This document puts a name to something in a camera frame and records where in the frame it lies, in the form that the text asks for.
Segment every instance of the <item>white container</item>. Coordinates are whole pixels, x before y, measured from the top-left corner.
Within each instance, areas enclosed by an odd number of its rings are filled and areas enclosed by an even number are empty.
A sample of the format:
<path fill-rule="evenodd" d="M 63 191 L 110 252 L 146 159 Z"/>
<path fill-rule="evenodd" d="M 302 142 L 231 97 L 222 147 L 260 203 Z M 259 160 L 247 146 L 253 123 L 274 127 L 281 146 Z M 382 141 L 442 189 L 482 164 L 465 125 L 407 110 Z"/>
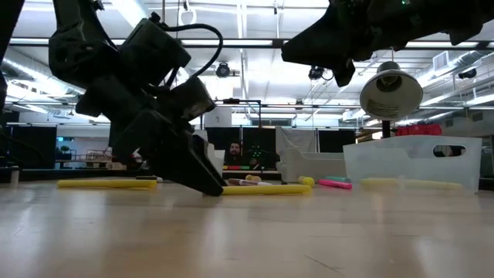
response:
<path fill-rule="evenodd" d="M 436 146 L 463 146 L 465 150 L 457 157 L 437 158 Z M 381 180 L 395 179 L 399 185 L 408 182 L 422 188 L 427 187 L 422 181 L 439 181 L 479 190 L 481 138 L 400 136 L 343 146 L 343 152 L 348 178 L 356 186 L 369 178 L 386 178 Z"/>

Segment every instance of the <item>man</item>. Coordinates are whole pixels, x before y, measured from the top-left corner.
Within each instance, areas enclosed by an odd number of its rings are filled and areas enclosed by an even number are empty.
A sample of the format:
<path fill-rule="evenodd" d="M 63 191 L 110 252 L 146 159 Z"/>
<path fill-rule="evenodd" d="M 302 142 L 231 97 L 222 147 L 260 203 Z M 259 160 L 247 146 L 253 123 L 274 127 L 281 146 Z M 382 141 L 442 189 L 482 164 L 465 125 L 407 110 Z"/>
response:
<path fill-rule="evenodd" d="M 233 141 L 230 144 L 230 150 L 225 154 L 225 165 L 242 165 L 242 155 L 240 152 L 240 143 Z"/>

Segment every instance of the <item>lamp shade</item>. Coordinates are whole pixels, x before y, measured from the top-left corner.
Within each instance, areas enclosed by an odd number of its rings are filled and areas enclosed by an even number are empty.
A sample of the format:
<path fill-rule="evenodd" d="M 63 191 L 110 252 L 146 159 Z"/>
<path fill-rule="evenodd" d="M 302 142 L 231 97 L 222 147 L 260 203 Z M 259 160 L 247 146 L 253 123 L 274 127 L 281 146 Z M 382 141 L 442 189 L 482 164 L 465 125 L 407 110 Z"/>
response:
<path fill-rule="evenodd" d="M 389 63 L 393 63 L 391 68 L 395 69 L 389 69 Z M 388 69 L 367 81 L 360 94 L 362 109 L 378 120 L 406 117 L 417 110 L 424 96 L 422 87 L 413 76 L 399 70 L 396 63 L 389 63 Z"/>

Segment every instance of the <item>pink highlighter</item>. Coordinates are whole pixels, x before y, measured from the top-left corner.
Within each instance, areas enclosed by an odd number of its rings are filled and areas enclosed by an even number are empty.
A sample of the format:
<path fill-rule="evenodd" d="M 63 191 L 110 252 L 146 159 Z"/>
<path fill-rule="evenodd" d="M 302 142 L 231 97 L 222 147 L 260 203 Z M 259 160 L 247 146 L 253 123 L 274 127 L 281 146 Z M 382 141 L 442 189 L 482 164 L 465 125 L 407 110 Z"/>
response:
<path fill-rule="evenodd" d="M 352 184 L 349 182 L 341 182 L 341 181 L 331 181 L 331 180 L 325 180 L 325 179 L 320 179 L 318 182 L 320 185 L 324 186 L 330 186 L 334 188 L 342 188 L 342 189 L 352 189 Z"/>

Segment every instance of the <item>cable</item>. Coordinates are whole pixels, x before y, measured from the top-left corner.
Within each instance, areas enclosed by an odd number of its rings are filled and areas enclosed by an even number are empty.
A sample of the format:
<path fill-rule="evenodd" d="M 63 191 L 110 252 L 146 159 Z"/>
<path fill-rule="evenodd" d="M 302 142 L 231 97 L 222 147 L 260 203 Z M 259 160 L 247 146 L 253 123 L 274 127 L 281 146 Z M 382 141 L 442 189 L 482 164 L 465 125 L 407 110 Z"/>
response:
<path fill-rule="evenodd" d="M 195 24 L 189 24 L 189 25 L 183 25 L 183 26 L 177 26 L 177 27 L 169 27 L 166 25 L 162 25 L 161 28 L 167 32 L 180 32 L 180 31 L 192 30 L 192 29 L 206 29 L 208 31 L 213 32 L 218 37 L 219 44 L 218 44 L 218 48 L 216 49 L 215 54 L 209 60 L 209 62 L 207 62 L 200 70 L 198 70 L 197 72 L 192 74 L 191 78 L 197 77 L 197 76 L 201 75 L 204 71 L 206 71 L 216 61 L 216 59 L 219 57 L 220 52 L 223 49 L 223 35 L 215 27 L 213 27 L 211 25 L 202 24 L 202 23 L 195 23 Z"/>

